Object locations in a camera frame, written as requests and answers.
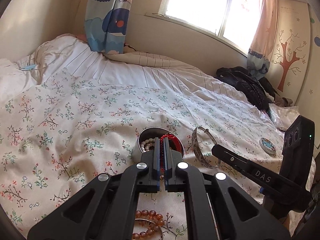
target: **window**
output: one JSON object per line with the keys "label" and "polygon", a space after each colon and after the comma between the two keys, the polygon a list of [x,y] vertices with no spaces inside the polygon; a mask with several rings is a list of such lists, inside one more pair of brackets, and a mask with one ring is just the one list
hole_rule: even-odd
{"label": "window", "polygon": [[164,0],[160,14],[194,25],[247,53],[259,23],[259,0]]}

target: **window sill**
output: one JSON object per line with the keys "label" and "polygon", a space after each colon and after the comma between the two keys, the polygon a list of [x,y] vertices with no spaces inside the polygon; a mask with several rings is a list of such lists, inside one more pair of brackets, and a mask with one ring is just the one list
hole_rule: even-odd
{"label": "window sill", "polygon": [[215,40],[227,45],[228,47],[234,49],[235,51],[239,52],[243,56],[247,57],[247,54],[245,52],[243,52],[242,50],[240,50],[239,48],[237,48],[231,41],[229,41],[227,39],[219,38],[219,37],[217,37],[217,35],[215,33],[212,33],[212,32],[210,32],[210,31],[208,31],[206,29],[199,28],[199,27],[194,26],[194,25],[192,25],[190,23],[184,22],[184,21],[182,21],[180,19],[176,19],[176,18],[168,17],[168,16],[163,16],[163,15],[160,15],[160,14],[146,13],[145,16],[152,17],[152,18],[157,18],[157,19],[168,21],[168,22],[172,22],[172,23],[176,23],[178,25],[187,27],[187,28],[189,28],[191,30],[195,30],[197,32],[200,32],[200,33],[202,33],[204,35],[209,36],[210,38],[213,38],[213,39],[215,39]]}

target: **window pane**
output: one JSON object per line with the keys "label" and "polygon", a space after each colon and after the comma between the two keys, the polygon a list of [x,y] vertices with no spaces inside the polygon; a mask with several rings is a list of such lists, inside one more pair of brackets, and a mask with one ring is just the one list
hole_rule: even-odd
{"label": "window pane", "polygon": [[218,33],[227,0],[169,0],[166,15]]}
{"label": "window pane", "polygon": [[248,52],[259,23],[259,0],[232,0],[223,37]]}

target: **window frame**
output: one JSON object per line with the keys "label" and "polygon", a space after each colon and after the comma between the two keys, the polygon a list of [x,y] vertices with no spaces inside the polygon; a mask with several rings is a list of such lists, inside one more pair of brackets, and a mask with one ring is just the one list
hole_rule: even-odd
{"label": "window frame", "polygon": [[191,28],[193,30],[199,31],[199,32],[201,32],[201,33],[203,33],[205,35],[208,35],[208,36],[210,36],[212,38],[215,38],[216,40],[228,45],[229,47],[231,47],[231,48],[235,49],[236,51],[238,51],[239,53],[243,54],[244,56],[247,56],[247,53],[248,53],[247,51],[244,51],[237,44],[235,44],[232,41],[228,40],[227,38],[223,37],[224,31],[225,31],[225,28],[226,28],[226,24],[227,24],[227,20],[228,20],[228,16],[229,16],[229,13],[230,13],[232,0],[227,0],[225,14],[224,14],[220,29],[218,31],[218,34],[215,34],[215,33],[211,32],[211,31],[206,30],[204,28],[201,28],[199,26],[195,26],[195,25],[193,25],[193,24],[191,24],[191,23],[189,23],[187,21],[184,21],[182,19],[166,15],[165,13],[167,12],[168,4],[169,4],[169,0],[162,0],[160,8],[159,8],[159,12],[157,14],[149,14],[149,13],[147,13],[146,16],[168,20],[170,22],[173,22],[173,23],[185,26],[187,28]]}

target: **amber bead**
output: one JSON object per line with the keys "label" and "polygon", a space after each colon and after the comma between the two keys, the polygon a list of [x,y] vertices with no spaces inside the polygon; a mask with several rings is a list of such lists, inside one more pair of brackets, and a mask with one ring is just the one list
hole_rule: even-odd
{"label": "amber bead", "polygon": [[157,222],[157,225],[160,226],[160,227],[164,226],[164,221],[163,220],[159,220]]}
{"label": "amber bead", "polygon": [[142,216],[145,216],[145,217],[149,215],[149,211],[146,209],[142,210],[141,213],[142,213]]}
{"label": "amber bead", "polygon": [[148,229],[147,230],[147,235],[148,236],[152,236],[152,235],[154,235],[155,234],[155,232],[152,230],[152,229]]}
{"label": "amber bead", "polygon": [[138,233],[133,233],[132,234],[132,238],[133,239],[139,239],[140,238],[140,235]]}
{"label": "amber bead", "polygon": [[159,231],[160,231],[160,227],[159,227],[159,226],[154,226],[154,227],[153,227],[153,230],[154,230],[155,232],[159,232]]}
{"label": "amber bead", "polygon": [[156,214],[157,214],[157,212],[154,211],[154,210],[150,210],[150,212],[149,212],[149,216],[150,216],[150,217],[155,217]]}
{"label": "amber bead", "polygon": [[161,220],[163,218],[163,215],[161,214],[156,214],[156,219]]}
{"label": "amber bead", "polygon": [[136,211],[136,218],[139,218],[142,216],[142,212],[140,210]]}
{"label": "amber bead", "polygon": [[146,232],[141,232],[141,233],[140,233],[140,238],[141,238],[141,239],[145,239],[145,238],[147,238],[147,237],[148,237],[148,235],[147,235]]}

